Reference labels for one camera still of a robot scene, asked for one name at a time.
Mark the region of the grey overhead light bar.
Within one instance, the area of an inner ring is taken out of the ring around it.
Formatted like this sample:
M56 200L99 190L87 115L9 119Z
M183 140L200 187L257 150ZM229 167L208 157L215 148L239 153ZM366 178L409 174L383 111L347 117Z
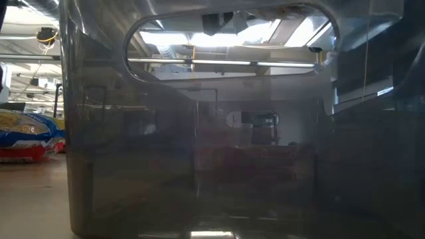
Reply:
M0 60L2 61L59 61L61 56L59 55L26 55L26 54L0 54ZM221 64L221 65L233 65L233 66L269 66L279 68L317 68L314 63L304 62L260 62L260 61L243 61L243 60L205 60L205 59L168 59L168 58L128 58L128 62L140 62L140 63L158 63L158 64Z

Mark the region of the smoky grey plastic bin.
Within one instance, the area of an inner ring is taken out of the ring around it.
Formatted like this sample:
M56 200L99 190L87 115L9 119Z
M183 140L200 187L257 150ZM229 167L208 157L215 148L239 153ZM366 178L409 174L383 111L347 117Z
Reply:
M59 9L75 234L425 239L425 0Z

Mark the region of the distant black frame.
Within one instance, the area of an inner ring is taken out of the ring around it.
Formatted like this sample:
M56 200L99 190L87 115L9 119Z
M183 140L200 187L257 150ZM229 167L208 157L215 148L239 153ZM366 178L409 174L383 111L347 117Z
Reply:
M55 96L54 96L54 107L53 107L53 118L57 117L61 87L62 87L62 84L56 84L56 90L55 90Z

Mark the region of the blue Maruchan ramen pack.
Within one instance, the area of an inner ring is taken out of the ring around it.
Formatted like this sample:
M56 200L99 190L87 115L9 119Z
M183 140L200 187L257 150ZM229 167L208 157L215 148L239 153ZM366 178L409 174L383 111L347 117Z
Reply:
M16 144L48 143L52 138L65 138L65 132L54 118L11 110L0 110L0 148Z

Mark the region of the red Maruchan ramen pack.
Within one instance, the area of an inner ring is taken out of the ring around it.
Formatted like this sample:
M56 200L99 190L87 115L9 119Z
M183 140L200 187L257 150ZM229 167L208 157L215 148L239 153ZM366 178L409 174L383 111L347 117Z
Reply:
M10 147L0 147L0 163L38 163L48 161L64 149L65 139L53 137L48 141L17 141Z

